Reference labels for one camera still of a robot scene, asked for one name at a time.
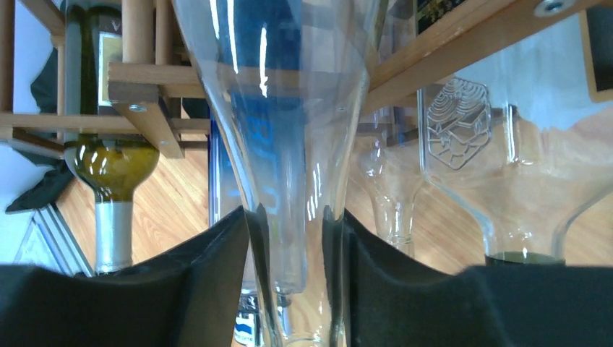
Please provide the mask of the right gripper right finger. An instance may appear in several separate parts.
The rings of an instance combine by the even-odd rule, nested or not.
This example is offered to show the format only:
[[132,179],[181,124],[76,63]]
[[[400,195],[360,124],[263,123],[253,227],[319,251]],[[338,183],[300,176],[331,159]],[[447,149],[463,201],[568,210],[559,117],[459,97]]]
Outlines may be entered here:
[[350,346],[610,346],[612,269],[473,266],[450,275],[325,211],[326,278]]

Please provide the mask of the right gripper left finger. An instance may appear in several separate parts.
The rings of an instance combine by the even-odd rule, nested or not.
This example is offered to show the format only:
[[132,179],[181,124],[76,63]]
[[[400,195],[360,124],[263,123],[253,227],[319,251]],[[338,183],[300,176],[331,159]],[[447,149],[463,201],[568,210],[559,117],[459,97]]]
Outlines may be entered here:
[[235,209],[117,273],[1,267],[3,346],[229,346],[249,237]]

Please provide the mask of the dark green wine bottle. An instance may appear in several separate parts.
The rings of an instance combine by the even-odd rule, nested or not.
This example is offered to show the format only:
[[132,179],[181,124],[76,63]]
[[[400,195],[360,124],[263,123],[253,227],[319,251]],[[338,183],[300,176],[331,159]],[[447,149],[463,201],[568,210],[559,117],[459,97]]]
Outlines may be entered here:
[[[117,115],[108,96],[108,65],[122,60],[120,6],[66,1],[64,13],[66,112]],[[134,191],[154,171],[159,157],[156,148],[133,134],[65,134],[64,159],[95,198],[96,275],[132,266]]]

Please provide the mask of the clear tall wine bottle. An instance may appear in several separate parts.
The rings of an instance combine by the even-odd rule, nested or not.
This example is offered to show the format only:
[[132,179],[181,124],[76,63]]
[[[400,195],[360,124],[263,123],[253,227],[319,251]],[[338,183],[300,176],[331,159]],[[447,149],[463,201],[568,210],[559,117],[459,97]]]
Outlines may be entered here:
[[386,1],[175,1],[245,210],[266,346],[345,346],[348,162]]

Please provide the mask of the brown wooden wine rack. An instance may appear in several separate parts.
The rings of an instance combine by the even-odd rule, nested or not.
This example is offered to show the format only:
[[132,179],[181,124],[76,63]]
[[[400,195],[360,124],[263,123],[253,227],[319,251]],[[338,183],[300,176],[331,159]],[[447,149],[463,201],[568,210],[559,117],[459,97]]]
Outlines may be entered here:
[[210,122],[171,99],[204,99],[220,117],[269,99],[282,116],[329,124],[385,106],[600,1],[27,1],[59,51],[56,113],[12,113],[1,3],[1,141],[63,158],[78,141],[133,142],[183,158]]

